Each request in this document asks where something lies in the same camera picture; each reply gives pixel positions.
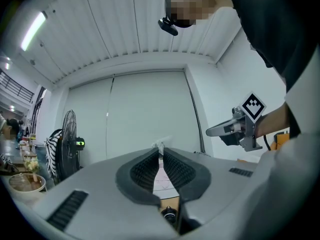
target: striped cloth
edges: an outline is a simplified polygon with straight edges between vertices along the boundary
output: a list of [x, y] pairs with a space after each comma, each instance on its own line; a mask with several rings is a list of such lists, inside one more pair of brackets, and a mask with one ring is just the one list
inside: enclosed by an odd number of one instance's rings
[[57, 143], [60, 137], [62, 136], [62, 130], [55, 131], [56, 133], [48, 138], [45, 143], [45, 150], [46, 150], [46, 165], [50, 176], [57, 176], [57, 169], [56, 169], [56, 150], [57, 150]]

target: electric fan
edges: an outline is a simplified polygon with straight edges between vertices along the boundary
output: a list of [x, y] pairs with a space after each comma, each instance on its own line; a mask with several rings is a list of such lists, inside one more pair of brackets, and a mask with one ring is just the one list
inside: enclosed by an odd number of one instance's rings
[[76, 114], [73, 110], [65, 114], [61, 134], [56, 163], [59, 182], [80, 170], [79, 151], [85, 147], [85, 140], [77, 137]]

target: railing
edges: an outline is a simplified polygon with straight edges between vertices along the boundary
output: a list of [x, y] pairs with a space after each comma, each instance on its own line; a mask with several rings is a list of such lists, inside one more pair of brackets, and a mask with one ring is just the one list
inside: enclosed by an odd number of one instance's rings
[[15, 95], [21, 97], [22, 99], [26, 100], [27, 102], [31, 102], [34, 93], [27, 90], [16, 81], [11, 79], [5, 72], [0, 69], [0, 85], [4, 88], [8, 89]]

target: camera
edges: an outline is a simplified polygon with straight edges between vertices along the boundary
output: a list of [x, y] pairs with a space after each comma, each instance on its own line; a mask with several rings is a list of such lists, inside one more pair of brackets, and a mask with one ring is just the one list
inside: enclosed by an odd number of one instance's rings
[[165, 32], [167, 32], [173, 36], [178, 35], [177, 29], [168, 21], [168, 19], [166, 17], [164, 17], [163, 19], [159, 19], [158, 24], [159, 24], [160, 28], [162, 30], [164, 30]]

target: person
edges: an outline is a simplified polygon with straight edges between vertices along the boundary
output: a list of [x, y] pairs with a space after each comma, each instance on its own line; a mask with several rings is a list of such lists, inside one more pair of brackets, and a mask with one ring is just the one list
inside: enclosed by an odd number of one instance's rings
[[[317, 0], [165, 0], [166, 14], [176, 26], [189, 27], [207, 19], [221, 7], [234, 8], [249, 42], [284, 78], [288, 92], [308, 65], [317, 46], [316, 24], [309, 17]], [[262, 116], [257, 138], [290, 127], [290, 137], [300, 133], [289, 107]]]
[[19, 123], [16, 119], [5, 120], [3, 116], [0, 115], [0, 133], [3, 134], [6, 140], [15, 140], [19, 130]]

